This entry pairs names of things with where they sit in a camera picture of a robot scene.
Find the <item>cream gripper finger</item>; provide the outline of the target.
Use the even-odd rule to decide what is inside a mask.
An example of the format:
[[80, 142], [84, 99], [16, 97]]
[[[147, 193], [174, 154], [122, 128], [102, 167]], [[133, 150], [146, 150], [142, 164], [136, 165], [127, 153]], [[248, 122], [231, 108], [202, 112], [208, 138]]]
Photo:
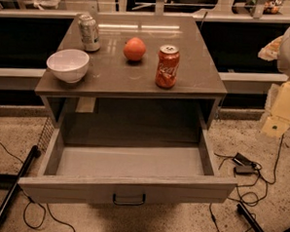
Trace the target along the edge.
[[280, 86], [272, 84], [268, 91], [260, 132], [269, 137], [281, 137], [289, 128], [290, 79]]

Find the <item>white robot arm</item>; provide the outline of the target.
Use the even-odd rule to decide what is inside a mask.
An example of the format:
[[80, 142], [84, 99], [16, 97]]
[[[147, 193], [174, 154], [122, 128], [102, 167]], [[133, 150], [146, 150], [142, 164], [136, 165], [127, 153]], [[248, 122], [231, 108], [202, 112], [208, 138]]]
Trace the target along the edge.
[[269, 137], [281, 137], [290, 127], [290, 27], [267, 44], [258, 54], [266, 61], [277, 60], [278, 70], [288, 76], [287, 82], [273, 85], [267, 98], [261, 132]]

